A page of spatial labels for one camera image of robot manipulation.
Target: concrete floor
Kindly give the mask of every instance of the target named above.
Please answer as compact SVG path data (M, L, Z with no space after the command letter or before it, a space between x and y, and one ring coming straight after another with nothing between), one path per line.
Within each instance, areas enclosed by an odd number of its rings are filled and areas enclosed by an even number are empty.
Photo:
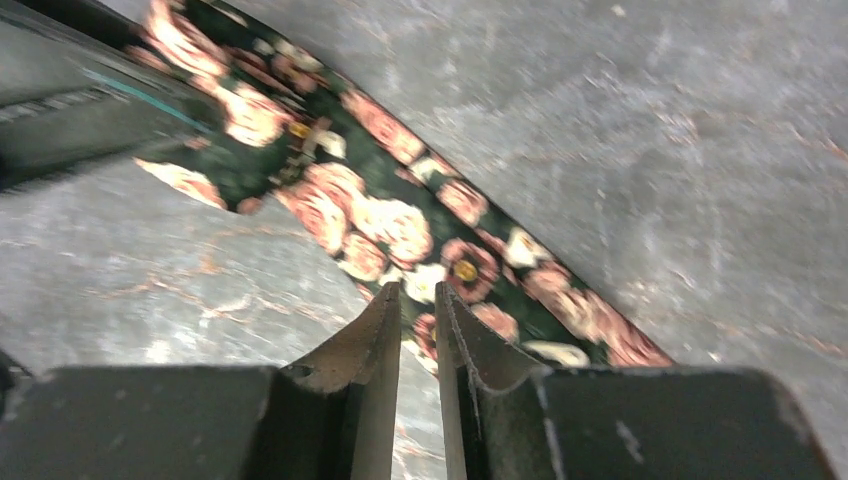
M848 2L237 3L676 359L784 380L848 478ZM281 206L218 212L129 163L0 199L0 265L0 343L36 369L285 363L364 306ZM394 478L445 478L437 384L402 363Z

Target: rose pattern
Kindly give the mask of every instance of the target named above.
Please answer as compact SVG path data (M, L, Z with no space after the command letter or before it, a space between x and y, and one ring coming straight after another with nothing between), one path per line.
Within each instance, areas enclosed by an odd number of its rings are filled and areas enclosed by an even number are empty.
M495 257L485 249L458 238L449 240L442 247L442 265L451 272L447 282L468 303L486 298L499 276Z
M342 94L342 105L402 164L409 165L424 150L421 140L361 92Z
M483 243L491 248L492 251L498 255L503 255L504 250L506 250L506 242L481 228L475 228L474 233L476 233L477 236L480 237L480 240L483 240Z
M594 292L573 287L582 282L550 251L350 80L240 10L198 2L206 0L154 0L126 52L217 99L225 125L187 141L181 154L190 160L139 161L142 168L198 201L243 214L262 205L257 178L276 181L274 195L366 299L400 282L411 309L405 314L415 319L405 324L404 345L425 368L436 365L433 308L441 281L499 335L517 342L520 331L530 337L521 339L525 349L563 365L588 365L588 342L606 346L591 350L602 364L671 363ZM198 7L203 15L191 13ZM240 48L213 38L237 38ZM350 128L352 119L361 129ZM218 141L221 133L252 147L231 156L242 162L237 175L221 174L219 154L232 145ZM297 183L281 187L281 171L293 172ZM245 179L253 183L239 183ZM564 330L582 339L580 347L549 341Z
M571 272L556 262L544 262L524 279L524 291L534 300L557 296L570 287Z
M459 172L437 155L431 155L412 163L409 166L409 172L424 184L430 181L434 173L441 173L446 177L459 177Z
M448 275L448 269L438 263L416 265L412 272L404 272L403 287L409 298L418 303L436 302L436 284Z
M389 245L392 262L409 270L433 249L433 237L423 212L400 200L359 198L351 221L374 242Z
M489 201L462 180L451 180L436 193L436 198L462 222L470 227L477 225L489 208Z
M228 48L226 52L235 60L236 66L249 73L260 82L280 92L291 92L282 82L274 78L269 71L268 64L259 55L248 52L242 48Z
M423 187L424 186L424 184L421 183L421 180L418 180L418 178L416 178L415 175L411 174L409 172L409 170L407 170L405 168L396 168L395 169L395 175L398 178L400 178L402 180L406 180L407 182L415 185L416 187Z
M386 255L359 233L345 239L343 251L344 260L339 262L339 267L357 280L378 280L386 268Z
M471 313L508 342L518 340L518 322L494 303L478 303Z
M171 10L169 0L152 0L145 40L174 65L205 78L227 72L224 50L185 17Z
M244 82L233 91L219 86L214 94L227 110L227 134L246 145L264 147L294 121L277 102Z
M539 265L539 261L554 258L551 252L520 227L513 227L510 230L503 255L507 265L515 268L535 268Z
M371 290L369 290L365 285L357 283L356 289L359 290L359 294L362 295L362 298L364 298L366 302L374 300L374 294L371 293Z
M236 207L236 212L242 215L255 215L262 208L262 199L256 197L245 198Z
M212 207L227 208L226 202L221 199L218 187L202 173L192 172L170 163L150 163L139 159L136 159L135 163L146 172L195 200Z
M306 169L304 179L326 193L348 216L354 200L362 198L365 192L365 180L338 162L312 164Z
M432 360L438 360L436 354L436 316L432 313L422 313L415 319L413 326L415 343L421 353Z
M279 190L277 198L294 213L327 253L335 255L341 250L348 230L347 219L329 195L312 183L302 183Z

